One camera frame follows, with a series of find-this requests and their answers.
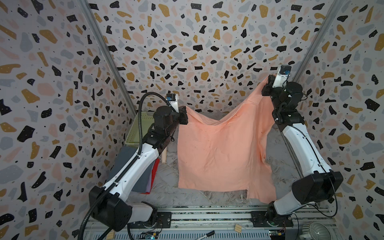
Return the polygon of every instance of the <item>speckled wallpaper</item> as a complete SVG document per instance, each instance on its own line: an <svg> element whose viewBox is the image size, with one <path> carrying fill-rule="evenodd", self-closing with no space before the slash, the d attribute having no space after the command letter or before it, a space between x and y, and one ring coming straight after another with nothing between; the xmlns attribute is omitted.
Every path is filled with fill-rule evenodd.
<svg viewBox="0 0 384 240"><path fill-rule="evenodd" d="M229 112L280 63L295 71L332 2L89 0L134 105L173 92L197 112Z"/></svg>
<svg viewBox="0 0 384 240"><path fill-rule="evenodd" d="M75 1L0 8L0 238L74 239L131 113Z"/></svg>
<svg viewBox="0 0 384 240"><path fill-rule="evenodd" d="M301 79L308 132L344 176L335 218L346 240L384 239L383 14L384 1L344 1Z"/></svg>

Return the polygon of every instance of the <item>green basket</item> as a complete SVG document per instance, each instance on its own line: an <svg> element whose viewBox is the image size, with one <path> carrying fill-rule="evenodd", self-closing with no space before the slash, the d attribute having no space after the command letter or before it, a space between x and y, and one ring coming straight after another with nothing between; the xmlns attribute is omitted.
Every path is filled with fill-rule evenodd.
<svg viewBox="0 0 384 240"><path fill-rule="evenodd" d="M143 136L148 132L149 127L154 123L153 114L155 112L141 112L141 126ZM128 136L125 139L125 144L130 147L139 147L139 120L136 115L135 120L129 130Z"/></svg>

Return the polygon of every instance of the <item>mounting plate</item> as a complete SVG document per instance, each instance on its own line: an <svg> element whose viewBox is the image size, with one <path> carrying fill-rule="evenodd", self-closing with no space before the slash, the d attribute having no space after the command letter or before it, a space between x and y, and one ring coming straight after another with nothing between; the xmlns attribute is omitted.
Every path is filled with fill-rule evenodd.
<svg viewBox="0 0 384 240"><path fill-rule="evenodd" d="M157 219L160 221L158 221L156 228L170 228L170 222L172 220L172 213L171 212L158 212L157 213ZM133 222L133 223L131 223L130 228L135 229L135 228L146 228L146 227L144 226L144 222Z"/></svg>
<svg viewBox="0 0 384 240"><path fill-rule="evenodd" d="M250 221L253 223L253 227L265 227L269 228L271 225L269 225L265 219L265 213L266 211L252 211L251 212L251 219ZM284 223L286 227L293 227L293 222L291 219L289 219L290 216L286 216L285 218L276 221L275 224L278 224L278 227L283 227Z"/></svg>

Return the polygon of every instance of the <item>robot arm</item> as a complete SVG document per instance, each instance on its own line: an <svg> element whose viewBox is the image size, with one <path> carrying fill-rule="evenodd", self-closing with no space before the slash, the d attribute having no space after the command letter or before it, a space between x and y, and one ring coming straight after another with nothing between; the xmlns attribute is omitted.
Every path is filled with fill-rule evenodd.
<svg viewBox="0 0 384 240"><path fill-rule="evenodd" d="M94 186L89 193L91 206L98 201L92 217L115 231L120 231L127 223L141 221L152 226L157 220L157 209L153 205L144 202L128 205L125 201L144 171L173 139L176 127L188 123L186 108L178 107L177 96L167 94L167 102L169 106L161 106L154 113L153 128L142 138L141 153L137 150L114 177L102 187Z"/></svg>
<svg viewBox="0 0 384 240"><path fill-rule="evenodd" d="M266 218L270 222L289 216L307 204L330 199L343 181L341 173L333 172L321 157L296 110L303 88L299 83L288 81L290 70L291 66L281 65L276 77L268 77L262 95L271 97L272 116L295 153L303 178L292 184L288 194L269 204Z"/></svg>

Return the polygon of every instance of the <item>black cable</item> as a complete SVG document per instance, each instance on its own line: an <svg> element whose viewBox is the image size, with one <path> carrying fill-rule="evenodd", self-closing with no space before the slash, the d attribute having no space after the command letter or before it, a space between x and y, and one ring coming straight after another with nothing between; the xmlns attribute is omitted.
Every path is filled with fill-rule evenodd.
<svg viewBox="0 0 384 240"><path fill-rule="evenodd" d="M100 197L98 197L96 199L96 201L92 204L92 206L89 208L88 212L86 213L83 221L81 222L80 224L80 228L79 228L79 235L77 237L78 240L83 240L83 236L84 236L84 231L85 231L85 226L87 225L87 222L89 220L89 217L91 216L93 210L96 208L96 206L104 199L104 197L107 195L107 193L109 193L110 190L112 190L112 188L115 187L115 183L113 182L108 188L107 190L105 190L101 195Z"/></svg>
<svg viewBox="0 0 384 240"><path fill-rule="evenodd" d="M134 240L131 234L131 230L129 229L129 223L127 224L127 232L130 240Z"/></svg>
<svg viewBox="0 0 384 240"><path fill-rule="evenodd" d="M297 220L297 234L296 234L296 237L295 237L295 240L296 240L297 237L299 236L299 231L300 231L299 227L300 227L300 225L299 225L299 218L297 217L296 213L293 213L293 214L296 216L296 220Z"/></svg>
<svg viewBox="0 0 384 240"><path fill-rule="evenodd" d="M139 150L138 150L138 154L135 156L135 158L128 164L128 166L122 171L122 173L114 180L114 182L107 188L107 190L105 190L97 199L96 201L92 204L92 206L89 208L88 212L86 213L83 221L81 222L80 224L80 228L79 228L79 234L78 234L78 237L77 239L78 240L83 240L83 237L84 237L84 231L85 231L85 226L87 225L87 222L93 212L93 210L104 200L105 196L112 190L112 188L114 188L116 186L116 183L118 183L122 178L123 176L125 175L125 173L127 173L127 171L132 167L132 165L136 162L136 160L140 157L140 154L141 154L141 150L142 150L142 145L143 145L143 142L142 142L142 138L143 138L143 132L142 132L142 126L141 126L141 109L142 109L142 104L144 102L144 99L148 96L148 95L156 95L158 96L159 98L161 98L168 106L170 106L172 108L173 111L175 111L175 109L170 105L170 103L163 97L161 96L159 93L155 93L155 92L148 92L148 93L145 93L143 95L143 97L141 97L140 99L140 102L139 102L139 111L137 113L137 117L138 117L138 120L139 120L139 138L140 138L140 143L139 143Z"/></svg>
<svg viewBox="0 0 384 240"><path fill-rule="evenodd" d="M312 149L314 155L316 156L317 161L319 162L319 165L321 166L321 168L323 169L323 171L326 173L325 169L324 169L323 166L321 165L321 162L320 162L319 158L317 157L317 154L316 154L315 150L314 150L313 147L312 147L312 144L311 144L310 141L308 140L307 136L305 136L305 134L304 134L300 129L298 129L297 127L295 127L295 126L292 126L292 127L295 128L296 130L298 130L299 132L301 132L301 134L302 134L302 135L304 136L304 138L307 140L308 144L311 146L311 149ZM321 212L315 205L313 205L313 204L308 204L308 205L313 206L314 208L316 208L317 211L319 211L319 213L323 214L323 215L326 216L326 217L334 217L334 216L336 216L337 211L338 211L338 204L337 204L337 198L336 198L335 187L333 186L332 179L329 178L329 181L331 182L331 186L332 186L332 189L333 189L333 195L334 195L334 197L335 197L335 202L336 202L336 211L335 211L335 213L334 213L332 216L327 216L327 215L325 215L324 213L322 213L322 212Z"/></svg>
<svg viewBox="0 0 384 240"><path fill-rule="evenodd" d="M308 95L307 94L304 94L307 98L306 99L301 99L299 102L301 102L301 101L305 101L305 100L307 100L308 99Z"/></svg>
<svg viewBox="0 0 384 240"><path fill-rule="evenodd" d="M282 86L284 88L284 83L286 83L288 81L288 78L283 82Z"/></svg>
<svg viewBox="0 0 384 240"><path fill-rule="evenodd" d="M148 95L156 95L158 96L159 98L161 98L161 100L163 100L168 106L170 106L172 108L172 110L174 112L176 112L176 110L170 105L170 103L163 97L161 96L159 93L155 93L155 92L148 92L148 93L145 93L143 95L143 97L141 97L140 99L140 102L139 102L139 110L137 112L137 118L139 120L139 150L138 150L138 154L140 155L141 154L141 150L142 150L142 147L143 147L143 131L142 131L142 126L141 126L141 110L142 110L142 106L143 106L143 102L144 102L144 99L148 96Z"/></svg>
<svg viewBox="0 0 384 240"><path fill-rule="evenodd" d="M151 232L151 231L153 231L153 230L155 230L155 229L157 228L157 225L158 225L158 224L159 224L159 222L158 222L158 221L156 221L156 222L155 222L155 224L154 224L154 225L152 225L152 227L153 227L153 226L155 226L155 227L154 227L154 228L152 228L151 230L148 230L148 231L147 231L147 233L148 233L148 232Z"/></svg>
<svg viewBox="0 0 384 240"><path fill-rule="evenodd" d="M103 240L111 230L112 228L108 228L97 240Z"/></svg>
<svg viewBox="0 0 384 240"><path fill-rule="evenodd" d="M161 221L161 229L160 229L160 231L159 231L159 233L161 233L161 231L163 230L163 221L162 221L161 219L158 219L158 220Z"/></svg>
<svg viewBox="0 0 384 240"><path fill-rule="evenodd" d="M280 229L278 232L281 232L281 230L284 230L284 233L286 233L285 221L284 221L284 227Z"/></svg>

